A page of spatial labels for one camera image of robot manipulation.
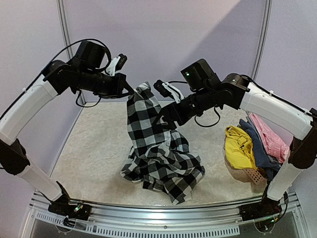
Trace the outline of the black white checkered shirt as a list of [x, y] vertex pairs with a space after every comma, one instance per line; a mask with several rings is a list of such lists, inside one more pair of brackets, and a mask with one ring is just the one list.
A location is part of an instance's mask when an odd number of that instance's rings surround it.
[[127, 132], [132, 141], [120, 175], [144, 189], [168, 195], [174, 205], [191, 199], [191, 192], [204, 177], [198, 154], [177, 130], [152, 126], [161, 110], [148, 82], [134, 89], [127, 101]]

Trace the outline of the corner wall post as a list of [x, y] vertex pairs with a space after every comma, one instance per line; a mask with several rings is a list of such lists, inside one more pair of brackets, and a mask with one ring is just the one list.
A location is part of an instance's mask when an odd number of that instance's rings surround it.
[[268, 32], [269, 21], [270, 21], [271, 8], [272, 8], [272, 0], [266, 0], [263, 17], [262, 17], [262, 23], [260, 27], [260, 36], [259, 36], [257, 50], [256, 50], [256, 58], [254, 61], [252, 74], [251, 74], [251, 78], [253, 80], [256, 80], [257, 74], [260, 69], [261, 60], [264, 53], [265, 41], [266, 41], [267, 32]]
[[[58, 17], [59, 17], [59, 22], [60, 22], [60, 27], [61, 27], [63, 43], [64, 43], [64, 46], [67, 47], [71, 44], [71, 41], [70, 41], [68, 24], [67, 24], [67, 19], [66, 19], [65, 4], [64, 4], [63, 0], [56, 0], [56, 4], [57, 4], [57, 11], [58, 11]], [[71, 47], [68, 47], [65, 50], [65, 52], [66, 52], [68, 60], [70, 60], [74, 55]], [[83, 105], [86, 104], [86, 100], [85, 100], [83, 93], [79, 97], [79, 102], [82, 103]]]

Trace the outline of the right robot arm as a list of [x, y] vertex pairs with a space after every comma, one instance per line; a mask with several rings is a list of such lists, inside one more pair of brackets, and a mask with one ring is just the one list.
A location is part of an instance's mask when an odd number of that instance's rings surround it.
[[169, 90], [160, 80], [154, 88], [164, 97], [175, 96], [175, 101], [163, 107], [153, 124], [160, 119], [165, 128], [176, 129], [189, 119], [201, 116], [211, 108], [228, 105], [236, 110], [255, 113], [282, 127], [293, 135], [290, 154], [274, 179], [266, 186], [261, 202], [256, 206], [260, 216], [267, 216], [292, 185], [297, 176], [311, 167], [317, 157], [317, 112], [302, 109], [263, 89], [249, 76], [231, 73], [220, 80], [205, 59], [199, 59], [181, 70], [192, 94]]

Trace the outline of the navy blue garment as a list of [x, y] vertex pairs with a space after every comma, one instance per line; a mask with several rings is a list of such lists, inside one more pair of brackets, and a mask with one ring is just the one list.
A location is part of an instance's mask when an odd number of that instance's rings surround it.
[[267, 180], [272, 181], [280, 170], [282, 164], [267, 154], [262, 140], [252, 124], [240, 119], [239, 125], [252, 140], [256, 167], [264, 169]]

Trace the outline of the right corner wall post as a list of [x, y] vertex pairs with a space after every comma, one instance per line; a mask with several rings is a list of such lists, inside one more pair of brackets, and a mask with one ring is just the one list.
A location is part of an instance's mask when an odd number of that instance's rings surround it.
[[251, 74], [251, 78], [253, 80], [256, 80], [257, 74], [260, 69], [261, 60], [264, 53], [265, 41], [266, 41], [267, 32], [268, 32], [269, 21], [270, 21], [271, 8], [272, 8], [272, 0], [266, 0], [263, 17], [262, 17], [262, 23], [260, 27], [260, 36], [259, 36], [257, 50], [256, 50], [256, 58], [254, 61], [252, 74]]

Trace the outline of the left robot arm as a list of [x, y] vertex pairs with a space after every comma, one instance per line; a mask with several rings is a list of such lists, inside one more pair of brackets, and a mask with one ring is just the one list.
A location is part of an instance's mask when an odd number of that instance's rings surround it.
[[1, 166], [31, 184], [63, 215], [74, 210], [69, 195], [28, 159], [18, 135], [47, 103], [67, 89], [74, 94], [89, 91], [99, 99], [120, 99], [133, 94], [126, 75], [120, 72], [126, 55], [113, 58], [108, 47], [95, 39], [80, 40], [78, 44], [69, 61], [54, 57], [0, 117]]

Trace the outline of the yellow garment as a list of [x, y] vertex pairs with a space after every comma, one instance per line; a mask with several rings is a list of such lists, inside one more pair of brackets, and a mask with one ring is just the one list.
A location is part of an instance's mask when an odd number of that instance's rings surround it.
[[225, 155], [230, 166], [235, 169], [257, 169], [252, 140], [237, 126], [225, 129]]

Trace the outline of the left corner wall post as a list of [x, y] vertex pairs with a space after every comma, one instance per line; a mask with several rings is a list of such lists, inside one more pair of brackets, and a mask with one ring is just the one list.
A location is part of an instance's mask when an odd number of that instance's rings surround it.
[[[60, 22], [60, 27], [61, 27], [63, 43], [64, 43], [64, 46], [67, 47], [71, 44], [71, 41], [70, 41], [68, 24], [67, 24], [67, 19], [66, 19], [65, 4], [64, 4], [63, 0], [56, 0], [56, 4], [57, 4], [57, 11], [58, 11], [58, 17], [59, 17], [59, 22]], [[70, 60], [74, 55], [71, 47], [68, 47], [65, 50], [65, 52], [66, 52], [68, 60]], [[86, 100], [85, 100], [83, 93], [79, 97], [79, 102], [82, 103], [83, 105], [86, 104]]]

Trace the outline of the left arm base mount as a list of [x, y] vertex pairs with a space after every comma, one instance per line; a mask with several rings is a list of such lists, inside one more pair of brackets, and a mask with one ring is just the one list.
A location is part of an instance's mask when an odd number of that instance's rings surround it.
[[48, 211], [69, 219], [87, 221], [91, 214], [92, 206], [82, 202], [57, 203], [49, 205]]

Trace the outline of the aluminium front rail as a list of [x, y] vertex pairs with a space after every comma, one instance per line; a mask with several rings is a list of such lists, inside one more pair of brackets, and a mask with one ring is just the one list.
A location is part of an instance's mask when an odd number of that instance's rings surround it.
[[306, 238], [301, 207], [289, 195], [286, 214], [272, 228], [259, 220], [244, 220], [240, 207], [257, 197], [201, 206], [135, 207], [92, 203], [86, 221], [76, 220], [71, 228], [63, 217], [48, 211], [48, 203], [35, 194], [23, 230], [25, 238]]

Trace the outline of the pink garment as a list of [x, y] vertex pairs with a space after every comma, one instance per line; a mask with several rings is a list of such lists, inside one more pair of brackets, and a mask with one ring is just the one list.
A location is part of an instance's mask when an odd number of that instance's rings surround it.
[[258, 115], [249, 113], [249, 118], [262, 140], [265, 151], [279, 163], [284, 163], [290, 153], [289, 146]]

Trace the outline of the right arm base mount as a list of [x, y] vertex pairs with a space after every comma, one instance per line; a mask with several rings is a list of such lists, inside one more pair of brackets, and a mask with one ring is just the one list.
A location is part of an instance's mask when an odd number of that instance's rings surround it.
[[239, 207], [239, 215], [241, 216], [243, 221], [272, 216], [280, 212], [282, 212], [280, 202], [270, 199], [241, 205]]

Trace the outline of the pink laundry basket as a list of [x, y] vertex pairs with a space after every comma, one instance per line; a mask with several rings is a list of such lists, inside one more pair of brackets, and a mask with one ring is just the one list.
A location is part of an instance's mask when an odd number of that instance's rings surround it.
[[245, 174], [250, 178], [250, 180], [255, 184], [261, 184], [265, 178], [261, 175], [261, 173], [254, 169], [243, 169]]

